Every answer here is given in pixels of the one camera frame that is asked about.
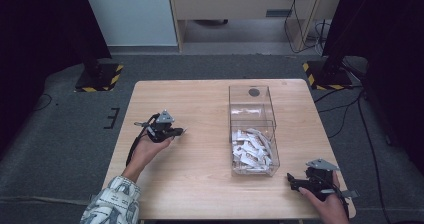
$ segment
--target transparent container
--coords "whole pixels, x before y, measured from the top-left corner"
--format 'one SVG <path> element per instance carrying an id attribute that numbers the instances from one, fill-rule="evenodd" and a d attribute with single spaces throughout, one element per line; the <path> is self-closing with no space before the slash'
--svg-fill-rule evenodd
<path id="1" fill-rule="evenodd" d="M 273 176 L 280 167 L 268 86 L 229 87 L 232 173 Z"/>

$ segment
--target patterned sleeve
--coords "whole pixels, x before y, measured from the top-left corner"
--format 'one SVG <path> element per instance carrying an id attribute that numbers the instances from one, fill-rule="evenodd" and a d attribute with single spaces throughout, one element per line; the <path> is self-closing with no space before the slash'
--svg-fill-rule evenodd
<path id="1" fill-rule="evenodd" d="M 131 180 L 117 176 L 87 206 L 80 224 L 132 224 L 138 219 L 140 188 Z"/>

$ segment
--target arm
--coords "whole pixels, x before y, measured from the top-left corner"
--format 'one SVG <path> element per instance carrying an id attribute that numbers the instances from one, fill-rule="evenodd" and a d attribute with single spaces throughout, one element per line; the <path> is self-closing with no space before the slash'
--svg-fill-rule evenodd
<path id="1" fill-rule="evenodd" d="M 87 206 L 80 224 L 103 223 L 107 220 L 108 223 L 137 223 L 140 188 L 135 183 L 146 165 L 171 141 L 168 138 L 161 143 L 153 143 L 147 136 L 143 136 L 121 176 L 113 178 L 107 188 Z"/>
<path id="2" fill-rule="evenodd" d="M 337 173 L 333 171 L 333 183 L 340 187 L 339 179 L 337 178 Z M 305 196 L 309 202 L 315 207 L 318 211 L 321 220 L 325 224 L 348 224 L 349 220 L 346 216 L 345 210 L 340 199 L 336 194 L 329 195 L 324 202 L 320 201 L 315 197 L 312 192 L 305 188 L 299 188 L 300 193 Z"/>

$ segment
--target wrist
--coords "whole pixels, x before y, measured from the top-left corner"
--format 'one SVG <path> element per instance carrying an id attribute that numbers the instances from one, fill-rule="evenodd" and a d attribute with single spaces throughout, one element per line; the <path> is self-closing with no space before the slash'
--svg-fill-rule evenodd
<path id="1" fill-rule="evenodd" d="M 125 168 L 125 170 L 122 172 L 123 177 L 128 178 L 129 180 L 133 181 L 134 183 L 137 183 L 137 179 L 140 176 L 140 173 L 143 171 L 143 168 L 136 168 L 130 164 Z"/>

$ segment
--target tripod stand base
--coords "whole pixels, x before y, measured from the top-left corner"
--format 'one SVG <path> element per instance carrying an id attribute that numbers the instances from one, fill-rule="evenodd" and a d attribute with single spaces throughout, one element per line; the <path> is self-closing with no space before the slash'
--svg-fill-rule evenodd
<path id="1" fill-rule="evenodd" d="M 75 91 L 110 91 L 115 87 L 123 67 L 123 65 L 119 64 L 100 64 L 100 68 L 102 70 L 100 78 L 91 77 L 87 71 L 84 70 L 75 85 Z"/>
<path id="2" fill-rule="evenodd" d="M 309 85 L 317 90 L 337 90 L 343 88 L 352 88 L 352 81 L 344 70 L 338 70 L 334 78 L 330 81 L 320 80 L 320 74 L 325 62 L 308 61 L 303 64 L 303 70 L 308 77 Z"/>

